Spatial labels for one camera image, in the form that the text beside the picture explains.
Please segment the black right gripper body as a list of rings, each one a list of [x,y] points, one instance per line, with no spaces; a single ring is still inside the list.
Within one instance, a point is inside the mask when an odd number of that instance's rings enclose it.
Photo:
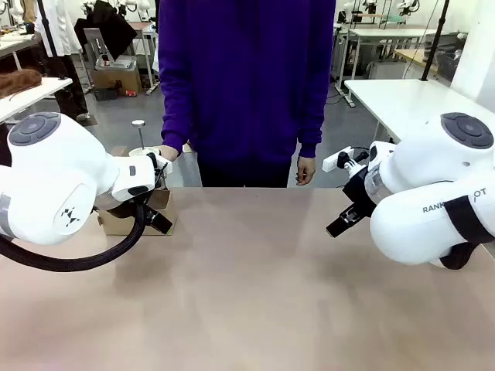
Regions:
[[[346,213],[355,217],[371,217],[376,208],[376,202],[373,201],[365,189],[365,178],[367,168],[362,168],[357,174],[353,175],[349,182],[343,187],[343,193],[348,197],[352,204],[345,209]]]

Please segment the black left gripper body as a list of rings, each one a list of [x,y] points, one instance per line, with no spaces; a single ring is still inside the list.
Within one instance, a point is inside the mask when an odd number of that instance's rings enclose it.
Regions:
[[[122,204],[113,209],[101,210],[101,215],[106,213],[118,219],[138,217],[139,220],[151,221],[152,213],[150,212],[150,208],[147,206],[150,197],[150,192],[141,194],[135,198],[124,201]]]

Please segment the person's left hand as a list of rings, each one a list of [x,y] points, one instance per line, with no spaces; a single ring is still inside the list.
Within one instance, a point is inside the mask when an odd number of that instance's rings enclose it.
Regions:
[[[297,161],[297,173],[296,173],[296,185],[306,186],[311,181],[316,173],[316,160],[314,158],[298,157]]]

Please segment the person's right hand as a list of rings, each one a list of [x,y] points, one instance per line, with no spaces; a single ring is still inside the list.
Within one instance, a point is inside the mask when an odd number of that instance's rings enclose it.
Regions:
[[[160,145],[158,146],[158,150],[160,152],[160,155],[170,162],[174,162],[182,153],[182,150],[177,150],[174,147],[168,145]]]

